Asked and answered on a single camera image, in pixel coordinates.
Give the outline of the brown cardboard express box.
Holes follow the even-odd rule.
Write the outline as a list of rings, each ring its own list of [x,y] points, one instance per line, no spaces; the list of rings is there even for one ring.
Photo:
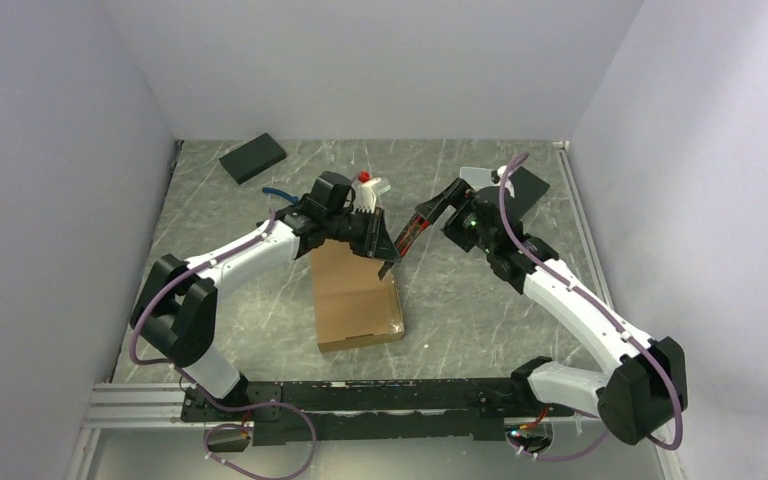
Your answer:
[[[394,276],[383,263],[326,241],[311,253],[317,345],[322,353],[398,341],[405,333]]]

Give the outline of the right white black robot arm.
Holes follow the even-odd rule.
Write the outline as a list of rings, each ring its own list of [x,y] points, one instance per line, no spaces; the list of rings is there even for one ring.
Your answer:
[[[527,234],[521,219],[549,186],[537,177],[494,179],[479,187],[462,178],[418,204],[395,241],[406,255],[421,233],[447,208],[446,238],[465,252],[480,249],[493,273],[547,310],[597,361],[600,369],[567,367],[549,357],[535,358],[511,374],[511,401],[534,415],[557,404],[598,417],[617,440],[636,445],[673,421],[676,449],[687,407],[685,353],[670,337],[656,340],[634,327],[594,296],[559,254]]]

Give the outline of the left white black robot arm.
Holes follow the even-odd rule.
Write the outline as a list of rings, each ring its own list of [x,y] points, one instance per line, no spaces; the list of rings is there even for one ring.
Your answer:
[[[208,407],[224,420],[249,404],[248,380],[215,346],[216,316],[223,292],[257,275],[289,264],[332,240],[359,257],[396,263],[400,255],[387,232],[380,198],[388,180],[360,173],[350,179],[320,174],[311,190],[254,230],[209,253],[181,260],[158,259],[139,293],[129,320],[131,361],[148,364],[137,352],[144,340],[169,364],[208,394]]]

